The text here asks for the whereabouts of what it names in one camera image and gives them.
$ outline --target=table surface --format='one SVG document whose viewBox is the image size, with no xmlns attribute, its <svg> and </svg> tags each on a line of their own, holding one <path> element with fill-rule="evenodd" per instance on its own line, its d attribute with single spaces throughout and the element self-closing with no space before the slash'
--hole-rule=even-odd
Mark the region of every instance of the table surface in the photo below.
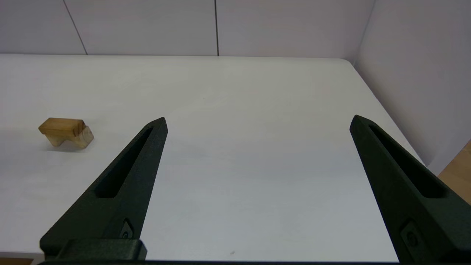
<svg viewBox="0 0 471 265">
<path fill-rule="evenodd" d="M 417 157 L 341 59 L 0 55 L 0 253 L 39 239 L 148 122 L 169 134 L 147 259 L 397 261 L 349 133 L 375 121 Z M 84 150 L 38 126 L 83 119 Z"/>
</svg>

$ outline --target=wooden block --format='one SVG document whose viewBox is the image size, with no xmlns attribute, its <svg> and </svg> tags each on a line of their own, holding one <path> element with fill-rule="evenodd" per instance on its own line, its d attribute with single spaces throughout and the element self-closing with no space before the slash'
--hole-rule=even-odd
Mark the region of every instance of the wooden block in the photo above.
<svg viewBox="0 0 471 265">
<path fill-rule="evenodd" d="M 93 140 L 93 134 L 83 120 L 49 118 L 39 126 L 52 146 L 60 146 L 64 141 L 72 141 L 78 147 L 85 148 Z"/>
</svg>

